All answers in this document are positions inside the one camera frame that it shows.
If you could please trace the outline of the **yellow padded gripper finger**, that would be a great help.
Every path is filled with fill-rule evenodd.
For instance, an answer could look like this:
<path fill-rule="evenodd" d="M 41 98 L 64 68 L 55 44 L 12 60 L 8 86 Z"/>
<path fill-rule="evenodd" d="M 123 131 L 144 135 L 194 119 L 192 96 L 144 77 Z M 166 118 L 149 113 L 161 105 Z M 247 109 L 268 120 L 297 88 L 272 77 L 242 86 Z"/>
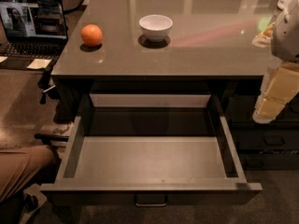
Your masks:
<path fill-rule="evenodd" d="M 277 68 L 268 68 L 263 76 L 253 120 L 260 124 L 275 120 L 298 92 L 299 63 L 281 63 Z"/>

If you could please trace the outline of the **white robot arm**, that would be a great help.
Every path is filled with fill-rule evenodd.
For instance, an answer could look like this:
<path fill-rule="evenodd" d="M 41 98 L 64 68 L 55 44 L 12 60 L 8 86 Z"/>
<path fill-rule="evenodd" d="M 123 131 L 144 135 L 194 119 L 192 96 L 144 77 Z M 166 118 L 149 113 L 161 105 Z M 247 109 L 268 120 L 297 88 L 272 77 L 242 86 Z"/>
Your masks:
<path fill-rule="evenodd" d="M 277 16 L 271 34 L 271 52 L 282 63 L 268 68 L 252 118 L 260 124 L 275 120 L 299 92 L 299 0 L 291 0 Z"/>

